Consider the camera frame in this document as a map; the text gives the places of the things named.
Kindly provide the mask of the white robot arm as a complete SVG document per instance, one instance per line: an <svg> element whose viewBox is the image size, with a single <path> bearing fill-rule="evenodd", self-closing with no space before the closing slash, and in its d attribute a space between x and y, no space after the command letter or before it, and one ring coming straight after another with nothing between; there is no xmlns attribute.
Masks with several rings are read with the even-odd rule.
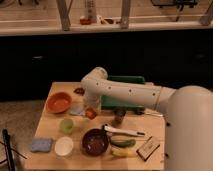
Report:
<svg viewBox="0 0 213 171"><path fill-rule="evenodd" d="M102 95L155 110L164 116L164 171L213 171L213 92L200 86L173 89L110 81L96 67L81 80L84 101L96 107Z"/></svg>

